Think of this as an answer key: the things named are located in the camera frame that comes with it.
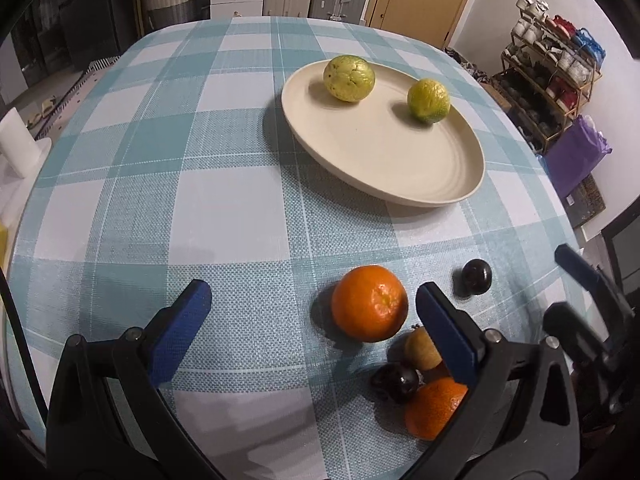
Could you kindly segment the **brown kiwi fruit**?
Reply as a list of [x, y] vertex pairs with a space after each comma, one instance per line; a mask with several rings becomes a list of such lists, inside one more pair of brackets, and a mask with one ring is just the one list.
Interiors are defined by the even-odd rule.
[[442, 362], [434, 341], [421, 325], [411, 327], [404, 344], [404, 357], [421, 372], [434, 370]]

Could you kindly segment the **dark plum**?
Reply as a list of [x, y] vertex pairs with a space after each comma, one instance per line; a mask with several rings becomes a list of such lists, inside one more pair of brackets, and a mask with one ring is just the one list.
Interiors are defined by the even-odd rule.
[[374, 372], [370, 388], [383, 401], [407, 403], [420, 387], [420, 375], [402, 363], [387, 363]]
[[484, 295], [491, 289], [491, 285], [491, 266], [480, 258], [469, 260], [452, 274], [452, 288], [460, 298]]

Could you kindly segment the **small orange mandarin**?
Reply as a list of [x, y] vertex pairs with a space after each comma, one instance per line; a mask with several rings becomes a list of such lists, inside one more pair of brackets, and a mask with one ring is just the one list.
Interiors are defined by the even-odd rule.
[[405, 426], [424, 441], [434, 441], [468, 392], [466, 385], [443, 377], [421, 386], [405, 406]]

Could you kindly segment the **large orange mandarin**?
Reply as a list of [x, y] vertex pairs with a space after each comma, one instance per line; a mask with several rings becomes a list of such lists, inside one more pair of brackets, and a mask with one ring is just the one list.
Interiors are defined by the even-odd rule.
[[399, 278], [382, 266], [358, 266], [334, 287], [335, 325], [361, 342], [390, 339], [406, 322], [409, 300]]

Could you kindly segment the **green guava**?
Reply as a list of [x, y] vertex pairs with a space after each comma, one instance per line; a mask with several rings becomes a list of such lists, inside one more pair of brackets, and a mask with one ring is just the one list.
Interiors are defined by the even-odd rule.
[[450, 112], [448, 90], [435, 79], [420, 79], [413, 84], [407, 94], [407, 103], [411, 115], [424, 124], [436, 124]]

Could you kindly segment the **yellow-green guava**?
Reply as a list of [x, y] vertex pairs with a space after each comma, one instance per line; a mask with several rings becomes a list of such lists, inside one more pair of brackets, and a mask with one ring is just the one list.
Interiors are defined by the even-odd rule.
[[323, 71], [323, 83], [335, 99], [359, 103], [372, 92], [376, 76], [366, 60], [345, 54], [329, 60]]

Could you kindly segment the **purple plastic bag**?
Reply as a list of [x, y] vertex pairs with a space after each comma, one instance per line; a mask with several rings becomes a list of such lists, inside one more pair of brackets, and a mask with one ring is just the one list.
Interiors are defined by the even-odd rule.
[[562, 200], [611, 153], [593, 119], [579, 115], [544, 154], [544, 169]]

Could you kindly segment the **teal checkered tablecloth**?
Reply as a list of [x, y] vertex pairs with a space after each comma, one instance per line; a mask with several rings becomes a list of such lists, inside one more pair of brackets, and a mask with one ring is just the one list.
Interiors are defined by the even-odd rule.
[[[435, 210], [377, 200], [294, 140], [279, 94], [299, 67], [351, 53], [446, 84], [488, 173]], [[302, 18], [171, 26], [136, 42], [54, 144], [21, 222], [9, 284], [43, 391], [67, 337], [145, 326], [194, 278], [214, 304], [165, 398], [231, 479], [396, 479], [422, 453], [368, 371], [393, 352], [332, 323], [332, 284], [363, 264], [409, 292], [452, 289], [473, 258], [478, 325], [538, 341], [541, 315], [582, 289], [554, 263], [574, 233], [540, 163], [446, 53], [391, 32]]]

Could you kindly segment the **shoe rack with shoes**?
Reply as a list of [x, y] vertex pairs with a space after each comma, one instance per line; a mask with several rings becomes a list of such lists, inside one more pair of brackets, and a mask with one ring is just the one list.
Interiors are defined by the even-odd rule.
[[511, 105], [529, 147], [544, 154], [591, 101], [606, 52], [588, 29], [551, 15], [544, 0], [518, 0], [515, 6], [518, 20], [491, 84]]

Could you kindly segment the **cream round plate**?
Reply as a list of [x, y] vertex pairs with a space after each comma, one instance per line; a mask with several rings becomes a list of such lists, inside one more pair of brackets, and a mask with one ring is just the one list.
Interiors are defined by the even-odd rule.
[[457, 107], [434, 125], [419, 122], [407, 104], [416, 78], [376, 63], [372, 92], [358, 104], [342, 102], [323, 83], [328, 64], [296, 70], [281, 91], [295, 139], [324, 169], [362, 192], [411, 207], [448, 206], [480, 189], [484, 153]]

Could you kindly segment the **woven laundry basket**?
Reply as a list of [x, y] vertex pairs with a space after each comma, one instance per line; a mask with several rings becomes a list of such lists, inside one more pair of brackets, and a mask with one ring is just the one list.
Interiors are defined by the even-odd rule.
[[198, 17], [196, 0], [144, 0], [153, 30], [189, 23]]

